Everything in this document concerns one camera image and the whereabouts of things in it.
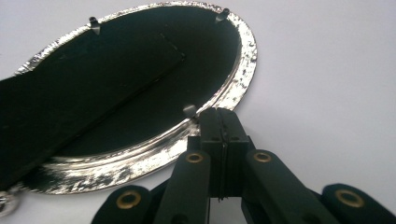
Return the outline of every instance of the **metal pin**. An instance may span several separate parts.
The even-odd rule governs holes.
[[[100,34],[100,24],[95,17],[90,17],[91,29],[97,34]]]
[[[197,115],[197,108],[195,105],[186,105],[183,108],[183,113],[188,119],[193,119]]]
[[[219,23],[221,21],[224,21],[225,19],[227,19],[228,15],[230,14],[230,9],[228,8],[224,8],[222,10],[222,12],[220,12],[218,14],[218,16],[216,17],[215,23]]]

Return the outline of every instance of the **screw hole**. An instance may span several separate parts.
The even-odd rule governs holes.
[[[182,214],[177,214],[172,217],[172,224],[188,224],[189,219],[182,215]]]
[[[307,224],[320,224],[321,223],[320,219],[317,216],[315,216],[313,214],[309,214],[309,213],[303,215],[303,221]]]
[[[127,190],[117,199],[117,207],[120,209],[130,209],[137,206],[141,199],[142,198],[137,191]]]

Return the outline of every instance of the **brass insert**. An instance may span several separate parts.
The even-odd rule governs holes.
[[[200,162],[203,159],[204,159],[204,157],[198,153],[191,153],[191,154],[187,155],[187,157],[186,157],[186,160],[188,162],[193,162],[193,163]]]
[[[254,154],[254,160],[256,161],[260,161],[260,162],[268,162],[270,161],[272,158],[270,155],[268,155],[265,152],[258,152],[256,154]]]
[[[126,197],[128,196],[132,196],[132,200],[126,200]],[[140,203],[141,199],[142,197],[135,190],[127,190],[123,192],[117,199],[117,206],[120,209],[130,209],[137,206]]]
[[[341,203],[344,203],[348,206],[356,208],[364,206],[363,198],[351,190],[339,189],[335,192],[335,196]]]

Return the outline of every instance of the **white background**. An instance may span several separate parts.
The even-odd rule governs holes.
[[[0,79],[90,16],[148,3],[0,0]],[[256,147],[275,152],[308,188],[352,185],[395,214],[396,1],[211,3],[242,17],[256,37],[255,77],[236,109]],[[134,184],[151,189],[171,171]],[[90,223],[113,190],[24,192],[0,223]],[[244,223],[239,210],[238,200],[214,200],[210,223]]]

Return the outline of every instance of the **white surface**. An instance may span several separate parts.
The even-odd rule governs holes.
[[[0,78],[90,16],[150,1],[0,0]],[[308,188],[364,190],[396,213],[396,2],[211,1],[242,17],[258,67],[236,109],[256,147],[271,150]],[[149,189],[168,167],[137,182]],[[114,189],[72,196],[24,192],[0,223],[90,223]],[[244,223],[236,201],[210,223]]]

